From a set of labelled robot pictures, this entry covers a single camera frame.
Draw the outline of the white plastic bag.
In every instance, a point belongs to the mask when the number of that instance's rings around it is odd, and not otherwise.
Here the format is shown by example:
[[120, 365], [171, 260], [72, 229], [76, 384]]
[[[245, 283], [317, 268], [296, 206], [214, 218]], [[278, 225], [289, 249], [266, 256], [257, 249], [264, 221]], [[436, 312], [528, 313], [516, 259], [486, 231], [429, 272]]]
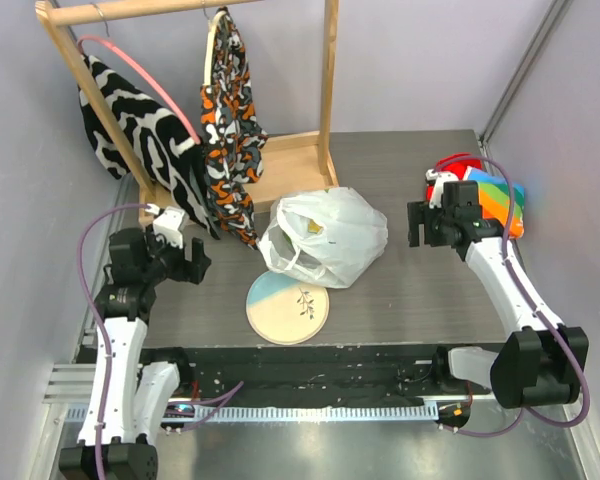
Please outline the white plastic bag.
[[356, 190], [333, 187], [279, 198], [258, 249], [272, 272], [346, 289], [384, 253], [387, 243], [386, 216]]

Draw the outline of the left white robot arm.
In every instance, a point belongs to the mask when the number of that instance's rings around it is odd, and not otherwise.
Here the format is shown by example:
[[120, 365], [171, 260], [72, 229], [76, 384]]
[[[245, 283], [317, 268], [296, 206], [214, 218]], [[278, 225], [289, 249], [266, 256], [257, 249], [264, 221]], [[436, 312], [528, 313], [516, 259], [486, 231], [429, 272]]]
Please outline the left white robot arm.
[[61, 450], [67, 479], [154, 479], [156, 437], [170, 398], [185, 397], [194, 373], [181, 347], [147, 349], [156, 287], [199, 284], [211, 265], [198, 238], [127, 228], [109, 238], [106, 282], [93, 304], [97, 357], [88, 410], [77, 444]]

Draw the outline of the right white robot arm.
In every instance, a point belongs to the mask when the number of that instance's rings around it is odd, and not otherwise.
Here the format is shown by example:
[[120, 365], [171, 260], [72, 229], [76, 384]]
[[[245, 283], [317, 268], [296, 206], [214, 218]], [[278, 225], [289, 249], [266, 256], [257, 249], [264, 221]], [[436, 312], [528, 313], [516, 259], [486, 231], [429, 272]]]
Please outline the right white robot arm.
[[430, 199], [408, 203], [407, 215], [410, 246], [452, 248], [482, 283], [508, 336], [497, 353], [447, 350], [431, 371], [435, 389], [452, 395], [470, 381], [507, 409], [575, 402], [584, 391], [588, 338], [542, 300], [503, 240], [502, 223], [484, 217], [477, 182], [443, 173]]

